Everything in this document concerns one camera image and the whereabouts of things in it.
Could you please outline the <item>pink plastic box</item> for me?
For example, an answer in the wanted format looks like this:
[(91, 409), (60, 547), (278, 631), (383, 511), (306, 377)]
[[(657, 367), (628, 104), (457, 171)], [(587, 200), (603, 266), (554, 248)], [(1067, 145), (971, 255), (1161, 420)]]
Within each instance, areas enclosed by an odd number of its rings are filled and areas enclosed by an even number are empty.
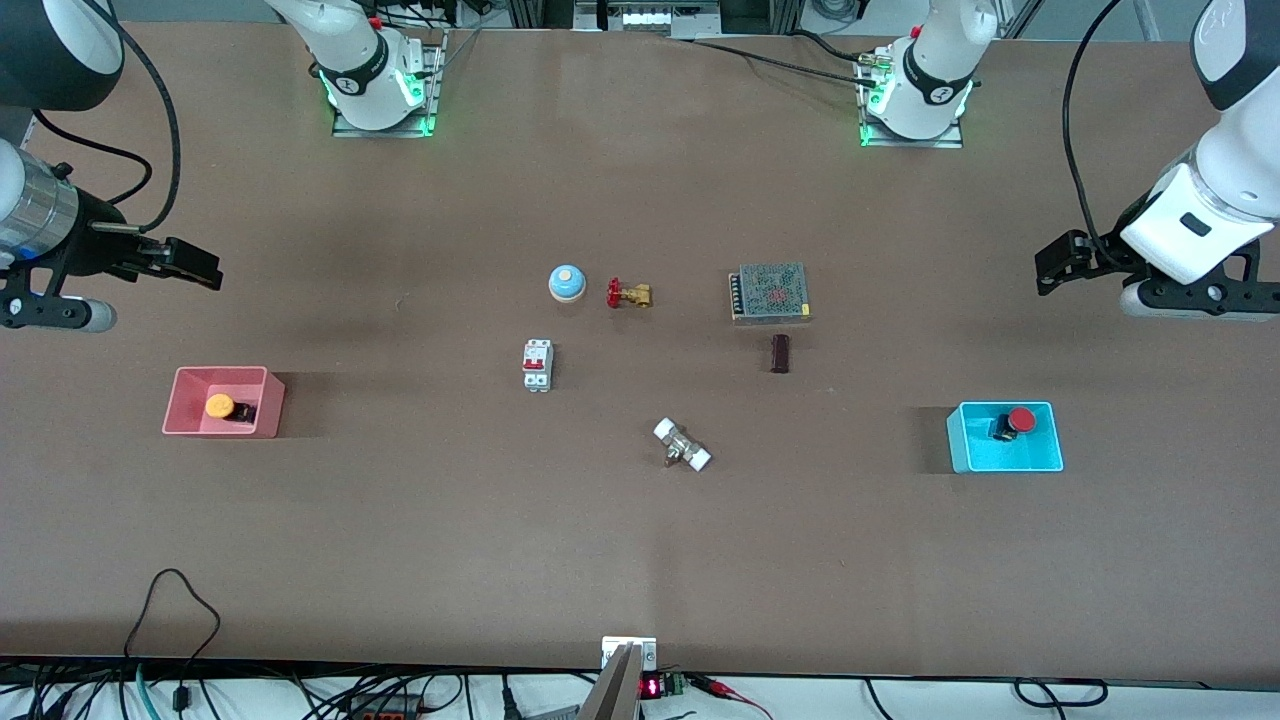
[[(205, 416), (209, 396), (227, 393), (257, 406), (256, 423), (237, 425)], [(285, 384), (265, 366), (182, 366), (175, 370), (163, 433), (202, 439), (271, 439), (276, 437)]]

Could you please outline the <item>cyan plastic box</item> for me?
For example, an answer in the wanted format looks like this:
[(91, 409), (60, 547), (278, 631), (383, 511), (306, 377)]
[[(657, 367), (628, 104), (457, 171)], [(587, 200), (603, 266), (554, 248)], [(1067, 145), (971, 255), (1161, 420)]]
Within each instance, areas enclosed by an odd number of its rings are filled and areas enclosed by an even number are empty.
[[(1014, 442), (992, 439), (998, 413), (1029, 407), (1037, 428)], [(952, 470), (957, 474), (1057, 473), (1065, 469), (1053, 406), (1044, 401), (966, 401), (946, 421)]]

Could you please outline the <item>metal mesh power supply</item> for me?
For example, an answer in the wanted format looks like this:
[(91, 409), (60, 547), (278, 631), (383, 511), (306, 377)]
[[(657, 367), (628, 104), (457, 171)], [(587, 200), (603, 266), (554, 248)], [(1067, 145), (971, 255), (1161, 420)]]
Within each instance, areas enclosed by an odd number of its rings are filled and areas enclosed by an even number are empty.
[(735, 325), (787, 325), (813, 319), (803, 263), (742, 264), (728, 274)]

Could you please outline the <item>metal valve white ends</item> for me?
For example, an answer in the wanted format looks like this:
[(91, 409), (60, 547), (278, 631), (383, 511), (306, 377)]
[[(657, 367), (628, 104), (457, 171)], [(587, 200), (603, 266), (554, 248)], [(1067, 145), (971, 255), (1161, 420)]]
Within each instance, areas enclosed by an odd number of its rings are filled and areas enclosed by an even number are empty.
[(653, 430), (666, 448), (664, 466), (687, 465), (694, 471), (701, 471), (712, 461), (712, 452), (695, 441), (684, 425), (671, 418), (663, 418)]

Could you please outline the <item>white background device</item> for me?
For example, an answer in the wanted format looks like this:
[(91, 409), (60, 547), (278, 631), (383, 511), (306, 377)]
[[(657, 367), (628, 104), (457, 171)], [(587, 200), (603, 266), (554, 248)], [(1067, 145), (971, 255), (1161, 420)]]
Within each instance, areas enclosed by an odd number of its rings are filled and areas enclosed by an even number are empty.
[(696, 40), (721, 35), (718, 0), (573, 0), (573, 29)]

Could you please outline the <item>black power strip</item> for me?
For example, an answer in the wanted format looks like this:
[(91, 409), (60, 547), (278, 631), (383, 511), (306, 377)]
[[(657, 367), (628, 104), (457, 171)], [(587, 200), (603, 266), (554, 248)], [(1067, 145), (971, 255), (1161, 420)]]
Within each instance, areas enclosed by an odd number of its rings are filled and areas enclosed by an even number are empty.
[(417, 696), (360, 693), (346, 701), (342, 720), (422, 720), (425, 714), (426, 707)]

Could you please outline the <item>white mounting plate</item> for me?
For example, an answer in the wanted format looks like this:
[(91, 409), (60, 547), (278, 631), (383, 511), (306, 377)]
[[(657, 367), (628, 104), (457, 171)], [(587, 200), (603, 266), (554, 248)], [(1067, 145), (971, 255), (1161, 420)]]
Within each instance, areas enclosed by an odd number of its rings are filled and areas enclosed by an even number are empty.
[(644, 673), (658, 669), (658, 643), (652, 635), (604, 635), (600, 642), (600, 667), (604, 669), (618, 650), (639, 647), (639, 657)]

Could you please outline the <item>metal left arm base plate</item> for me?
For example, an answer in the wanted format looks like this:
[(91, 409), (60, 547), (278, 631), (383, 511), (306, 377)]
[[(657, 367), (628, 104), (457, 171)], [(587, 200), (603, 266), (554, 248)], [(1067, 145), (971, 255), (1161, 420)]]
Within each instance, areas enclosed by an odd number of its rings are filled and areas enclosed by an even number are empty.
[(959, 94), (943, 87), (940, 105), (924, 101), (918, 88), (890, 69), (890, 60), (854, 64), (858, 88), (858, 129), (863, 147), (960, 149), (961, 115), (972, 83)]

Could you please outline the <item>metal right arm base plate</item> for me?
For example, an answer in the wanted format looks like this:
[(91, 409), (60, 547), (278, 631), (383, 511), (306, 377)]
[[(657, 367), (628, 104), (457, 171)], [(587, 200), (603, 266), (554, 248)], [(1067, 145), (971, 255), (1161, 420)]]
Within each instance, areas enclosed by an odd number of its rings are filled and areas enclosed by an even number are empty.
[(434, 135), (445, 76), (449, 35), (425, 44), (381, 29), (388, 45), (385, 67), (358, 96), (343, 95), (325, 76), (335, 137), (426, 138)]

